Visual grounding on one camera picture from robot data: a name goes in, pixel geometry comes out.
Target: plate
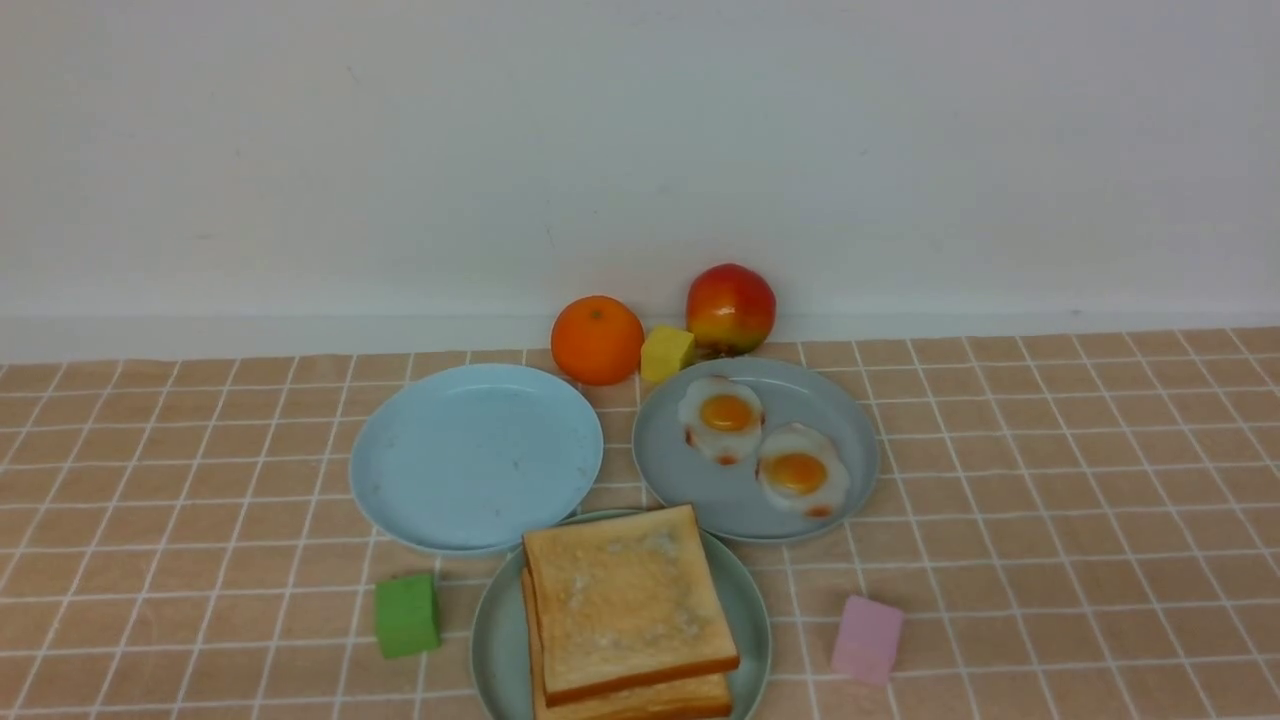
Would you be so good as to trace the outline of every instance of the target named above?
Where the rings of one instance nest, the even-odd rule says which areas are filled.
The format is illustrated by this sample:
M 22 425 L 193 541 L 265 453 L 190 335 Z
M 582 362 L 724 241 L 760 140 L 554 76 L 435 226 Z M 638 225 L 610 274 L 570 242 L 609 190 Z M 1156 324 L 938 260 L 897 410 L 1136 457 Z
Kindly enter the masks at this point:
M 603 457 L 600 419 L 564 380 L 521 365 L 463 365 L 374 413 L 351 454 L 351 491 L 392 538 L 481 555 L 567 518 Z
M 845 506 L 823 520 L 783 512 L 764 498 L 754 456 L 722 466 L 689 447 L 676 405 L 689 383 L 708 375 L 727 377 L 760 396 L 765 434 L 804 423 L 831 438 L 852 482 Z M 742 542 L 791 542 L 840 527 L 867 502 L 879 475 L 876 429 L 858 401 L 812 370 L 763 357 L 699 363 L 658 386 L 636 415 L 631 448 L 640 477 L 663 505 L 690 502 L 704 529 Z
M 637 510 L 600 510 L 566 523 L 589 523 L 631 515 Z M 773 656 L 769 616 L 755 580 L 742 561 L 716 538 L 701 533 L 707 564 L 712 569 L 716 594 L 728 619 L 733 642 L 741 656 L 737 670 L 728 674 L 733 693 L 730 720 L 748 720 L 764 693 Z M 480 598 L 471 626 L 471 678 L 485 711 L 493 720 L 532 720 L 532 687 L 529 679 L 529 624 L 520 573 L 525 553 L 515 552 L 494 575 Z

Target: stack of bread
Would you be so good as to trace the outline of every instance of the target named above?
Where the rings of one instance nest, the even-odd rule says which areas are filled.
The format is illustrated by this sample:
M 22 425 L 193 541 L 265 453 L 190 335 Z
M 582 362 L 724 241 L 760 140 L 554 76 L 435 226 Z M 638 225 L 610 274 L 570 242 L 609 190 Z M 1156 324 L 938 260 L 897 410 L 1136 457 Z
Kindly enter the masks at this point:
M 737 646 L 692 506 L 525 536 L 535 720 L 727 717 Z

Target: egg white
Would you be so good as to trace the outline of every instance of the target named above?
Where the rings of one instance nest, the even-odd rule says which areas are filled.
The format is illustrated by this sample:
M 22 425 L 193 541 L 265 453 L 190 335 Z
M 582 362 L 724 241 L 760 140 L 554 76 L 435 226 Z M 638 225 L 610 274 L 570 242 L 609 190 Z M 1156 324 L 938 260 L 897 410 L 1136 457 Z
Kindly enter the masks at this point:
M 771 460 L 792 452 L 812 455 L 827 469 L 827 480 L 817 491 L 799 495 L 768 477 Z M 840 461 L 840 454 L 836 452 L 831 438 L 800 423 L 782 425 L 764 438 L 760 443 L 755 478 L 769 505 L 783 512 L 806 515 L 815 520 L 838 512 L 845 506 L 851 486 L 849 470 Z M 827 514 L 819 514 L 822 509 L 826 509 Z
M 751 407 L 751 421 L 736 432 L 719 430 L 703 423 L 703 402 L 717 395 L 740 397 Z M 685 442 L 719 465 L 735 465 L 755 452 L 764 432 L 764 406 L 759 396 L 751 388 L 721 375 L 708 375 L 689 383 L 685 396 L 676 405 L 676 415 L 685 428 Z

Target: pink cube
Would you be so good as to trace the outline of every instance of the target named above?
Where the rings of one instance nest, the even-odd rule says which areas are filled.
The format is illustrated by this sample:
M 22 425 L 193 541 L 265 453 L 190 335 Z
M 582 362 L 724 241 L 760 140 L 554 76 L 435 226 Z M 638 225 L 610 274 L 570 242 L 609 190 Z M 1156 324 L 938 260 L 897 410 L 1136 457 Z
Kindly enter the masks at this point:
M 831 667 L 856 680 L 883 685 L 897 659 L 897 638 L 902 633 L 902 611 L 865 597 L 845 601 L 840 635 Z

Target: gray plate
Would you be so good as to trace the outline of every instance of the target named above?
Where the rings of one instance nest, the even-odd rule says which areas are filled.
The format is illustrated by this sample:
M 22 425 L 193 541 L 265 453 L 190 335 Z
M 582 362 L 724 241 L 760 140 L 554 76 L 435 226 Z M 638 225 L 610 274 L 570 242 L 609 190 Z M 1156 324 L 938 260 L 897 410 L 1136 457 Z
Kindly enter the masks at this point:
M 764 405 L 765 434 L 804 423 L 829 437 L 852 482 L 844 509 L 824 520 L 777 510 L 755 482 L 754 456 L 722 466 L 685 445 L 676 405 L 689 383 L 707 375 L 723 375 L 755 391 Z M 763 357 L 700 363 L 658 386 L 640 407 L 631 447 L 640 475 L 663 505 L 690 502 L 705 530 L 745 542 L 790 542 L 838 527 L 867 502 L 879 474 L 876 429 L 858 402 L 812 370 Z
M 600 510 L 585 512 L 564 523 L 588 523 L 631 515 L 636 510 Z M 764 693 L 773 655 L 769 616 L 764 600 L 742 561 L 716 538 L 703 533 L 703 550 L 712 569 L 716 594 L 728 619 L 733 642 L 742 659 L 737 670 L 728 674 L 733 693 L 733 715 L 730 720 L 748 720 Z M 525 569 L 525 552 L 513 552 L 489 583 L 476 619 L 471 626 L 471 678 L 485 711 L 493 720 L 532 720 L 532 687 L 529 679 L 529 624 L 525 620 L 525 598 L 520 591 L 520 573 Z

